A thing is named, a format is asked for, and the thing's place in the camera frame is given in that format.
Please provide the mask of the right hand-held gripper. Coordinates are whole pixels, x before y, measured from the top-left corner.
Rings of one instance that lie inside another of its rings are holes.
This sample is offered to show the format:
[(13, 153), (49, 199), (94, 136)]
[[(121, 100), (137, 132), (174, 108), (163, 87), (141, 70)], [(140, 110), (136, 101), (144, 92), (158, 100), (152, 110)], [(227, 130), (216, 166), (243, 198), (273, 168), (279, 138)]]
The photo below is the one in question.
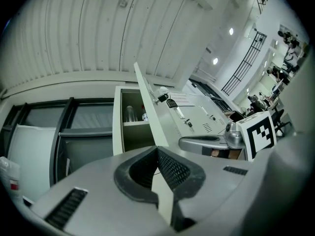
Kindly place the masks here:
[(211, 152), (216, 150), (240, 149), (246, 161), (277, 143), (276, 132), (268, 111), (258, 112), (237, 122), (229, 122), (224, 136), (197, 135), (179, 139), (181, 150), (189, 152)]

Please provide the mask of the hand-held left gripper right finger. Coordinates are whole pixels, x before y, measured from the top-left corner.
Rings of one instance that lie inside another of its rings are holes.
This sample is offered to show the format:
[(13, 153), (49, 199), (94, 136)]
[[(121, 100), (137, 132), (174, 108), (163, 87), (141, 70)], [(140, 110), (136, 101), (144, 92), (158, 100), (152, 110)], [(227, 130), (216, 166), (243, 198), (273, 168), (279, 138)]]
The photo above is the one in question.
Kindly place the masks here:
[(250, 162), (157, 148), (158, 211), (176, 232), (200, 223), (236, 189)]

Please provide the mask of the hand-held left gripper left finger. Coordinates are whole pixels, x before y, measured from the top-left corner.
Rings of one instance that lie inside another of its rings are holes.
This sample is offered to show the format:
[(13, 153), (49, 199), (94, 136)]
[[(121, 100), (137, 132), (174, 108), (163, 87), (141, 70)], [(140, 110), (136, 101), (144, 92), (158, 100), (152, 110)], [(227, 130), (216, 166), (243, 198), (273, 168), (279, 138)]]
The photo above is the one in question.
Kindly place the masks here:
[[(32, 207), (31, 222), (46, 235), (170, 235), (172, 229), (154, 204), (123, 194), (114, 182), (115, 169), (146, 147), (89, 163), (50, 188)], [(73, 189), (87, 195), (62, 230), (47, 222), (53, 209)]]

